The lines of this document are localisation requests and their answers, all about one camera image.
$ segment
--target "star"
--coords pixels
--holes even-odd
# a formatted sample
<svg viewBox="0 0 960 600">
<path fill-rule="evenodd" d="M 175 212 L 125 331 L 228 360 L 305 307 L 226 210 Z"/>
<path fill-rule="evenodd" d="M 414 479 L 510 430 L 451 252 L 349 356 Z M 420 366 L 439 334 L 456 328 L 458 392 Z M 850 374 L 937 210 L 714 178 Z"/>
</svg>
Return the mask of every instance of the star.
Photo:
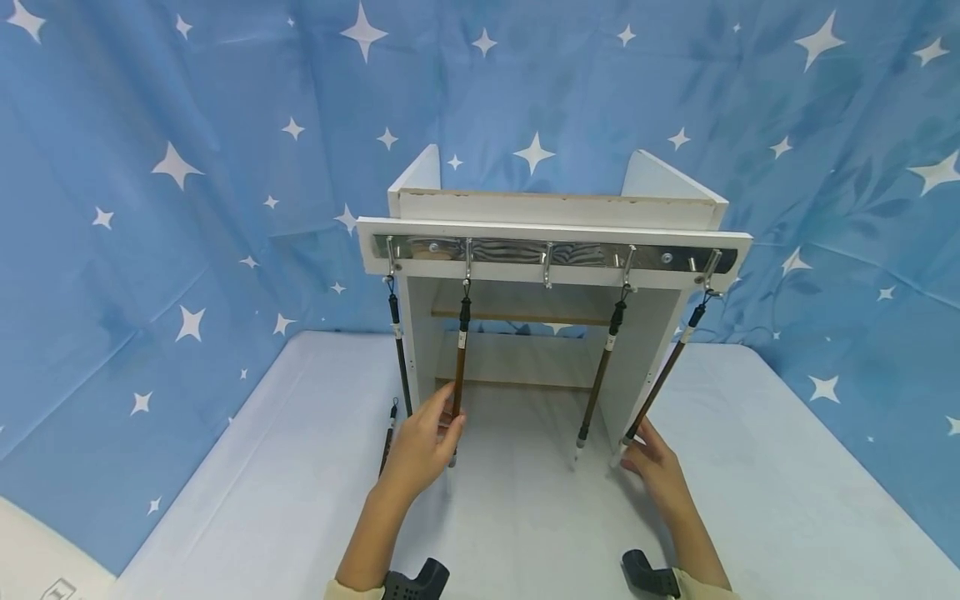
<svg viewBox="0 0 960 600">
<path fill-rule="evenodd" d="M 393 137 L 393 135 L 390 133 L 390 128 L 388 127 L 386 130 L 384 130 L 383 135 L 377 137 L 377 139 L 383 142 L 383 145 L 387 147 L 387 150 L 390 150 L 390 148 L 394 145 L 394 142 L 399 140 L 399 137 Z"/>
<path fill-rule="evenodd" d="M 294 139 L 300 139 L 300 133 L 306 131 L 303 127 L 297 125 L 297 121 L 294 121 L 293 117 L 290 117 L 290 124 L 281 130 L 282 132 L 290 133 L 294 136 Z"/>
<path fill-rule="evenodd" d="M 949 50 L 945 50 L 943 45 L 940 43 L 942 37 L 937 37 L 933 40 L 933 43 L 923 48 L 923 50 L 918 50 L 913 53 L 913 56 L 920 57 L 920 67 L 924 68 L 928 62 L 941 57 L 944 54 L 947 54 Z"/>
<path fill-rule="evenodd" d="M 334 221 L 339 221 L 347 226 L 347 231 L 350 234 L 350 237 L 353 237 L 353 229 L 357 226 L 357 220 L 353 218 L 353 213 L 350 212 L 350 207 L 344 204 L 344 214 L 339 217 L 333 217 Z"/>
<path fill-rule="evenodd" d="M 153 392 L 147 392 L 146 395 L 141 396 L 140 394 L 133 394 L 133 410 L 130 411 L 130 416 L 132 417 L 136 413 L 149 413 L 150 412 L 150 396 Z"/>
<path fill-rule="evenodd" d="M 274 327 L 274 335 L 279 333 L 285 336 L 287 334 L 287 325 L 296 322 L 296 319 L 285 319 L 283 315 L 276 313 L 276 327 Z"/>
<path fill-rule="evenodd" d="M 199 313 L 192 313 L 181 304 L 180 315 L 183 316 L 183 325 L 180 326 L 180 333 L 177 335 L 177 339 L 174 340 L 174 342 L 179 342 L 180 338 L 184 338 L 188 335 L 192 335 L 193 337 L 197 338 L 198 342 L 201 342 L 200 319 L 204 317 L 205 312 L 206 309 L 201 308 Z"/>
<path fill-rule="evenodd" d="M 634 35 L 634 32 L 630 31 L 630 23 L 627 23 L 627 29 L 620 32 L 620 34 L 617 37 L 619 37 L 620 40 L 623 41 L 623 47 L 626 48 L 627 42 L 633 39 L 634 37 L 636 37 L 636 35 Z"/>
<path fill-rule="evenodd" d="M 957 157 L 960 156 L 960 150 L 953 151 L 953 154 L 947 156 L 937 164 L 931 164 L 925 167 L 909 167 L 907 171 L 916 173 L 924 178 L 924 191 L 921 196 L 926 194 L 941 183 L 950 183 L 951 181 L 960 181 L 960 173 L 957 173 Z"/>
<path fill-rule="evenodd" d="M 31 14 L 23 8 L 20 0 L 13 0 L 13 15 L 7 19 L 7 22 L 22 28 L 33 37 L 36 43 L 40 43 L 40 28 L 47 20 Z"/>
<path fill-rule="evenodd" d="M 781 265 L 783 267 L 783 276 L 786 277 L 786 274 L 790 273 L 794 269 L 813 269 L 810 265 L 806 264 L 800 258 L 800 247 L 798 246 L 796 250 L 793 251 L 790 256 L 783 261 Z"/>
<path fill-rule="evenodd" d="M 186 33 L 193 29 L 193 25 L 190 25 L 183 20 L 183 17 L 179 14 L 177 15 L 177 31 L 183 34 L 183 39 L 187 39 Z"/>
<path fill-rule="evenodd" d="M 534 133 L 534 141 L 530 142 L 530 147 L 514 152 L 514 156 L 519 156 L 523 158 L 530 164 L 530 175 L 534 174 L 534 170 L 537 169 L 537 164 L 541 160 L 555 156 L 552 152 L 547 152 L 540 147 L 540 132 Z"/>
<path fill-rule="evenodd" d="M 483 53 L 483 58 L 487 57 L 487 52 L 496 45 L 496 42 L 487 35 L 487 28 L 483 28 L 483 33 L 471 45 L 476 46 Z"/>
<path fill-rule="evenodd" d="M 92 225 L 102 225 L 107 229 L 113 229 L 110 226 L 110 219 L 113 218 L 112 212 L 104 212 L 100 206 L 94 206 L 97 209 L 97 218 L 93 220 Z"/>
<path fill-rule="evenodd" d="M 370 53 L 370 45 L 386 34 L 387 32 L 378 30 L 367 21 L 367 14 L 363 12 L 363 2 L 360 3 L 360 8 L 357 10 L 357 22 L 353 27 L 340 32 L 341 36 L 347 36 L 360 44 L 360 52 L 363 53 L 363 62 L 369 62 L 368 54 Z"/>
<path fill-rule="evenodd" d="M 823 27 L 817 31 L 816 34 L 807 37 L 801 37 L 800 39 L 795 40 L 795 43 L 800 44 L 806 49 L 806 66 L 804 67 L 804 72 L 810 68 L 810 65 L 819 57 L 822 53 L 826 52 L 830 48 L 836 48 L 837 46 L 842 46 L 847 43 L 839 37 L 833 35 L 833 18 L 836 17 L 837 11 L 830 13 L 830 16 L 827 17 L 827 22 L 824 23 Z"/>
<path fill-rule="evenodd" d="M 770 147 L 770 150 L 774 151 L 774 160 L 780 158 L 780 155 L 789 150 L 793 150 L 793 146 L 790 145 L 790 137 L 787 135 L 783 138 L 782 142 L 775 144 Z"/>
<path fill-rule="evenodd" d="M 167 156 L 163 158 L 160 162 L 154 167 L 153 173 L 164 173 L 174 178 L 174 181 L 177 182 L 177 185 L 180 186 L 180 189 L 183 189 L 183 183 L 186 181 L 186 176 L 196 173 L 197 175 L 204 175 L 203 171 L 198 171 L 193 168 L 193 165 L 187 161 L 180 158 L 180 153 L 177 152 L 177 149 L 174 148 L 174 145 L 170 142 L 167 142 Z"/>
<path fill-rule="evenodd" d="M 560 333 L 560 330 L 561 330 L 561 329 L 565 329 L 565 328 L 567 328 L 567 327 L 570 327 L 570 325 L 568 325 L 568 324 L 566 324 L 566 323 L 544 323 L 544 324 L 545 324 L 546 326 L 550 327 L 551 329 L 553 329 L 553 334 L 554 334 L 554 335 L 557 335 L 558 333 Z"/>
<path fill-rule="evenodd" d="M 679 133 L 673 137 L 667 137 L 667 139 L 673 142 L 673 150 L 675 152 L 680 150 L 680 147 L 683 146 L 683 144 L 690 141 L 690 138 L 686 136 L 686 127 L 681 127 Z"/>
<path fill-rule="evenodd" d="M 840 403 L 840 399 L 833 390 L 833 388 L 835 388 L 837 385 L 837 381 L 840 380 L 840 375 L 835 375 L 830 379 L 817 379 L 812 375 L 808 375 L 807 377 L 810 378 L 810 381 L 812 381 L 813 385 L 816 387 L 816 389 L 813 391 L 813 396 L 810 397 L 811 402 L 817 398 L 823 397 L 827 400 L 833 400 L 837 404 Z"/>
</svg>

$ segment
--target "blue backdrop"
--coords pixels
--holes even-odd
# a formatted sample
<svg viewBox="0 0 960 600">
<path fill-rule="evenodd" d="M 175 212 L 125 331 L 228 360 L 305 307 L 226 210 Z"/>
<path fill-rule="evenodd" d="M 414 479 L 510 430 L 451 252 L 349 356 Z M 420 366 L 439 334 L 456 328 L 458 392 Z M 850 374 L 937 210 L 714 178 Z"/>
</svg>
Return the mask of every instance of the blue backdrop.
<svg viewBox="0 0 960 600">
<path fill-rule="evenodd" d="M 699 339 L 960 562 L 958 82 L 949 0 L 0 0 L 0 494 L 120 572 L 289 336 L 387 329 L 353 217 L 426 144 L 591 193 L 644 148 L 756 237 Z"/>
</svg>

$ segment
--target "wooden shelf board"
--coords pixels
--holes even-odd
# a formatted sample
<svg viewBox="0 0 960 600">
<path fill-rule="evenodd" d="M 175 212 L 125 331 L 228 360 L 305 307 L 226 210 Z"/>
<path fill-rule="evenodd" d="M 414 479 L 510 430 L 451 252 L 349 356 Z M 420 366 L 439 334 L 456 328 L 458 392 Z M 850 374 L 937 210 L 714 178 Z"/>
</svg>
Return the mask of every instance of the wooden shelf board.
<svg viewBox="0 0 960 600">
<path fill-rule="evenodd" d="M 433 300 L 434 317 L 457 319 L 464 286 L 445 279 Z M 470 316 L 491 321 L 557 323 L 571 325 L 610 324 L 613 302 L 610 288 L 591 285 L 554 285 L 511 281 L 477 281 L 470 289 Z"/>
<path fill-rule="evenodd" d="M 456 376 L 457 332 L 447 331 L 437 379 Z M 596 370 L 587 343 L 571 338 L 470 333 L 464 381 L 589 390 Z"/>
</svg>

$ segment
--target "hand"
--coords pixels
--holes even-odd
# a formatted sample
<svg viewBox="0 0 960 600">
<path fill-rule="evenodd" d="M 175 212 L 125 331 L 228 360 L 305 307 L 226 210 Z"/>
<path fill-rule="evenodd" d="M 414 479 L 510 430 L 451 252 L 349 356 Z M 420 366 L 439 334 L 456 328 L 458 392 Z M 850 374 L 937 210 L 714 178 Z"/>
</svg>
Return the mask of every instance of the hand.
<svg viewBox="0 0 960 600">
<path fill-rule="evenodd" d="M 669 523 L 696 515 L 696 507 L 686 486 L 680 461 L 648 419 L 640 424 L 640 438 L 624 452 L 620 466 L 643 478 L 660 514 Z"/>
<path fill-rule="evenodd" d="M 448 383 L 420 405 L 400 426 L 377 487 L 397 501 L 412 503 L 430 487 L 453 457 L 467 416 L 463 413 L 445 426 L 446 400 L 453 392 Z"/>
</svg>

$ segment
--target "metal hook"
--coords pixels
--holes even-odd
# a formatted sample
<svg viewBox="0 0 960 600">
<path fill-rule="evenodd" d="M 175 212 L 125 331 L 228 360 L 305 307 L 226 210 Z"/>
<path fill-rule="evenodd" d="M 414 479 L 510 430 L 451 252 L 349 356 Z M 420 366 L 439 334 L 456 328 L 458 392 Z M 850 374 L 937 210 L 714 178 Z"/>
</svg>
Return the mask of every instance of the metal hook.
<svg viewBox="0 0 960 600">
<path fill-rule="evenodd" d="M 467 273 L 464 276 L 464 285 L 470 285 L 470 268 L 473 263 L 473 238 L 467 238 L 467 249 L 465 251 L 464 258 L 467 262 Z"/>
<path fill-rule="evenodd" d="M 627 254 L 627 262 L 623 263 L 623 287 L 625 289 L 633 290 L 634 288 L 630 285 L 630 269 L 634 266 L 634 254 L 636 253 L 636 246 L 633 244 L 630 245 L 630 252 Z"/>
<path fill-rule="evenodd" d="M 394 262 L 394 236 L 387 236 L 387 260 L 390 261 L 390 272 L 387 274 L 387 277 L 390 279 L 394 278 L 394 273 L 396 272 L 396 263 Z"/>
<path fill-rule="evenodd" d="M 543 253 L 543 287 L 551 289 L 553 283 L 550 283 L 550 261 L 553 259 L 553 242 L 546 243 L 546 252 Z"/>
<path fill-rule="evenodd" d="M 710 289 L 710 280 L 713 279 L 713 272 L 716 271 L 717 265 L 720 264 L 721 256 L 723 256 L 723 253 L 714 248 L 713 251 L 710 253 L 710 258 L 707 261 L 707 266 L 704 269 L 704 273 L 702 275 L 697 276 L 693 280 L 694 283 L 703 284 L 704 290 L 712 291 Z"/>
</svg>

